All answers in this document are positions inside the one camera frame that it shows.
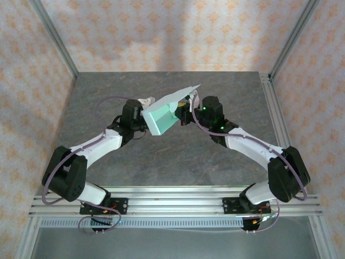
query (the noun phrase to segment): glass panel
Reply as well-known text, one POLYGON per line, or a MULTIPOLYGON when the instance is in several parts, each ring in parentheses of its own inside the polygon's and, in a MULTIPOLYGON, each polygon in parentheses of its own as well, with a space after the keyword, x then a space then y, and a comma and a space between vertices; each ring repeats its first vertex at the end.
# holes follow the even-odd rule
POLYGON ((319 258, 308 217, 282 217, 262 233, 210 229, 116 229, 85 236, 40 229, 32 258, 319 258))

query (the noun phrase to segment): black mounting bracket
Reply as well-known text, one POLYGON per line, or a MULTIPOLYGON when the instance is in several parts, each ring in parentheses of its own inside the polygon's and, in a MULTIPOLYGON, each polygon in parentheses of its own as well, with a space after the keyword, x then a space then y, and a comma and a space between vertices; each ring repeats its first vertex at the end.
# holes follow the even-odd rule
MULTIPOLYGON (((128 198, 109 198, 107 200, 107 205, 104 207, 113 208, 116 209, 121 215, 127 214, 128 209, 128 198)), ((117 213, 111 211, 111 210, 104 210, 95 208, 93 206, 90 206, 88 204, 82 204, 80 206, 80 212, 81 215, 117 215, 117 213)))
POLYGON ((261 208, 263 210, 263 214, 271 213, 271 206, 268 201, 264 201, 258 205, 252 205, 250 211, 246 211, 246 209, 240 204, 239 197, 225 197, 222 199, 223 202, 223 209, 224 214, 261 214, 261 208))

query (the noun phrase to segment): gray stone surface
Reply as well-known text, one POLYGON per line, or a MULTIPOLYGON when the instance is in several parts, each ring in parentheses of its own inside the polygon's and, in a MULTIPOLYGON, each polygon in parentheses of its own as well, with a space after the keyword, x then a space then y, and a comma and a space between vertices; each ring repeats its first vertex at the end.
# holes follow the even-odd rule
MULTIPOLYGON (((159 99, 198 84, 202 84, 201 98, 219 97, 227 119, 264 141, 277 143, 256 72, 110 72, 79 74, 59 145, 81 144, 101 132, 94 109, 103 98, 159 99)), ((100 107, 105 126, 121 114, 124 104, 110 99, 100 107)), ((87 172, 87 181, 102 186, 239 186, 266 178, 265 170, 251 159, 215 144, 195 124, 182 127, 178 122, 162 136, 147 133, 110 152, 87 172)))

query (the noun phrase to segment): patterned wallpaper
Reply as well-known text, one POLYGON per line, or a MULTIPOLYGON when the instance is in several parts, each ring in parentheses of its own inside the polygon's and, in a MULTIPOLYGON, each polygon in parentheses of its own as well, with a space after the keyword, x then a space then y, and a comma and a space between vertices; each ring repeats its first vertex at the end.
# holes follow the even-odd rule
POLYGON ((270 72, 307 2, 43 0, 81 72, 270 72))
POLYGON ((73 77, 27 0, 0 1, 0 258, 13 258, 73 77))
POLYGON ((321 1, 274 86, 290 135, 345 255, 345 4, 321 1))

